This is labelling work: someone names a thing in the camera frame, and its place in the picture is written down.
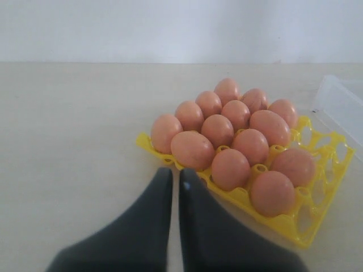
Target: egg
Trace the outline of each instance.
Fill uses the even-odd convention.
[[[268,106],[266,93],[259,88],[250,89],[240,100],[248,106],[251,114],[262,109],[267,109]]]
[[[276,100],[268,107],[268,110],[281,116],[291,129],[296,128],[299,117],[295,106],[288,99]]]
[[[201,108],[204,118],[208,118],[214,114],[220,114],[222,111],[221,99],[212,91],[204,91],[199,94],[195,103]]]
[[[200,132],[204,122],[201,108],[194,101],[182,102],[175,111],[175,117],[180,121],[183,130]]]
[[[211,142],[196,131],[183,131],[174,136],[171,153],[182,166],[196,171],[207,169],[215,155]]]
[[[270,169],[287,176],[294,187],[306,186],[314,178],[316,166],[313,156],[306,150],[290,148],[278,154]]]
[[[246,129],[238,133],[233,140],[232,148],[241,152],[250,166],[264,163],[269,151],[266,137],[255,129]]]
[[[239,129],[248,128],[251,114],[250,110],[243,102],[239,100],[229,101],[223,107],[221,114],[231,121],[234,132],[237,132]]]
[[[241,152],[225,149],[214,157],[211,172],[215,185],[224,191],[231,191],[245,186],[251,169],[246,157]]]
[[[287,146],[291,139],[288,124],[277,113],[270,110],[258,110],[252,114],[250,128],[262,132],[269,146]]]
[[[210,140],[215,149],[231,145],[234,136],[232,123],[220,114],[209,116],[203,123],[201,133]]]
[[[239,98],[238,85],[236,81],[231,78],[221,80],[214,88],[214,92],[220,97],[222,106],[226,105],[231,100]]]
[[[252,182],[250,199],[255,210],[263,216],[287,214],[295,203],[294,186],[284,174],[267,171]]]
[[[182,131],[182,125],[174,115],[163,114],[154,121],[151,127],[151,144],[156,151],[171,154],[171,140]]]

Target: egg tray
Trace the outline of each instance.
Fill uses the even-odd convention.
[[[335,196],[335,193],[347,171],[354,156],[354,149],[349,147],[345,136],[333,131],[328,134],[313,129],[311,120],[307,116],[300,116],[296,129],[291,130],[292,141],[286,147],[271,146],[269,156],[264,164],[256,164],[251,168],[251,177],[245,188],[236,188],[226,192],[218,188],[212,180],[210,168],[198,172],[198,176],[206,182],[209,190],[215,192],[223,199],[231,202],[258,222],[268,226],[293,243],[307,248],[313,242],[325,214]],[[180,165],[172,155],[161,154],[153,148],[150,137],[141,133],[136,144],[160,158],[166,165],[175,164],[178,170]],[[338,147],[343,146],[345,156],[340,159]],[[298,147],[307,150],[314,157],[316,173],[313,180],[304,187],[295,188],[296,201],[288,214],[281,214],[268,218],[260,215],[252,206],[249,198],[251,182],[261,173],[268,171],[274,157],[289,147]],[[219,147],[216,152],[229,148]]]

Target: table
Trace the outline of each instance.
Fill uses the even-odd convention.
[[[270,100],[311,104],[325,74],[359,79],[363,65],[0,64],[0,271],[44,271],[56,253],[103,228],[145,189],[162,163],[134,144],[161,113],[224,77]],[[264,237],[292,249],[312,272],[363,267],[363,167],[354,159],[309,249],[294,247],[232,205]],[[182,271],[178,173],[168,270]]]

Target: wall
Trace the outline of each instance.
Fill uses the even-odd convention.
[[[362,0],[2,0],[0,61],[363,62]]]

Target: egg tray slot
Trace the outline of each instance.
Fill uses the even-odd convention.
[[[335,131],[323,134],[314,130],[311,120],[307,116],[300,116],[298,126],[291,130],[291,134],[292,141],[288,146],[271,146],[267,161],[251,168],[251,177],[245,188],[236,188],[230,192],[221,190],[213,183],[210,168],[197,174],[206,182],[209,190],[244,210],[256,221],[268,226],[293,243],[307,248],[313,242],[347,171],[354,156],[354,149],[347,145],[345,136]],[[136,144],[160,158],[166,165],[175,164],[178,170],[184,168],[172,155],[155,151],[150,137],[146,133],[141,133],[138,136]],[[268,171],[277,154],[289,147],[303,148],[312,154],[316,163],[315,177],[307,186],[295,188],[296,202],[289,214],[281,214],[272,218],[262,216],[250,202],[250,185],[259,174]],[[225,148],[229,147],[221,146],[216,152]]]

